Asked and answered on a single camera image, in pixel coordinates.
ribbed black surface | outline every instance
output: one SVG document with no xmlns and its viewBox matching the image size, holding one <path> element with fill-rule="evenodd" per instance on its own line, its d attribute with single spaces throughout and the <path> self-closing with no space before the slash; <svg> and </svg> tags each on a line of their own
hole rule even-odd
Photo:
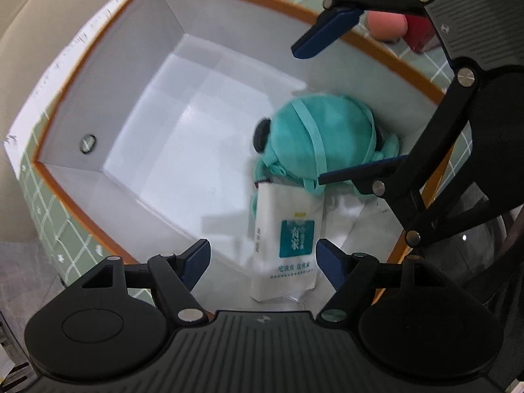
<svg viewBox="0 0 524 393">
<path fill-rule="evenodd" d="M 435 0 L 426 9 L 451 59 L 469 57 L 484 70 L 524 66 L 523 0 Z"/>
<path fill-rule="evenodd" d="M 347 332 L 319 327 L 309 312 L 220 312 L 206 327 L 180 330 L 162 357 L 125 379 L 81 386 L 41 378 L 27 391 L 494 393 L 497 390 L 485 379 L 458 387 L 427 387 L 395 379 L 371 365 Z"/>
</svg>

red package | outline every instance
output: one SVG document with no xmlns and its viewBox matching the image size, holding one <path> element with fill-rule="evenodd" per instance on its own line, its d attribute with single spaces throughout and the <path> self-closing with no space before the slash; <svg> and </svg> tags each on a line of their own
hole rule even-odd
<svg viewBox="0 0 524 393">
<path fill-rule="evenodd" d="M 408 32 L 403 38 L 414 52 L 424 53 L 440 46 L 437 33 L 429 19 L 412 14 L 406 15 L 405 18 L 408 21 Z"/>
</svg>

gray floor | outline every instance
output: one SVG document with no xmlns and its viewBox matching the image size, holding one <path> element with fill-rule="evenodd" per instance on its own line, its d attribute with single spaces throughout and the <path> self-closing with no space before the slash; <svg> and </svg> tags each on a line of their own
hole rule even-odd
<svg viewBox="0 0 524 393">
<path fill-rule="evenodd" d="M 0 242 L 0 310 L 23 347 L 31 316 L 63 289 L 40 242 Z"/>
</svg>

white package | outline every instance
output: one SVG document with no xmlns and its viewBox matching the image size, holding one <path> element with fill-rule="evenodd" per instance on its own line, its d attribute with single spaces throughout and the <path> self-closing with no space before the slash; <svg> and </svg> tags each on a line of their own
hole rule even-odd
<svg viewBox="0 0 524 393">
<path fill-rule="evenodd" d="M 260 183 L 251 297 L 258 301 L 314 288 L 324 197 L 301 187 Z"/>
</svg>

open storage box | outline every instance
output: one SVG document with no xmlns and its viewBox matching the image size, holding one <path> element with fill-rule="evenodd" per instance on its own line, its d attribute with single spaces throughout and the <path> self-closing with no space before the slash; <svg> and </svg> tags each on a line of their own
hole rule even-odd
<svg viewBox="0 0 524 393">
<path fill-rule="evenodd" d="M 294 59 L 290 46 L 314 20 L 281 0 L 129 0 L 56 100 L 33 164 L 125 262 L 209 239 L 212 261 L 193 290 L 206 309 L 315 313 L 333 293 L 325 277 L 305 303 L 249 297 L 255 125 L 294 96 L 348 94 L 368 104 L 407 153 L 442 93 L 353 33 L 313 59 Z M 86 135 L 95 141 L 84 154 Z M 426 202 L 446 163 L 426 185 Z M 343 249 L 399 262 L 402 227 L 382 200 L 362 205 Z M 384 237 L 369 234 L 384 226 Z"/>
</svg>

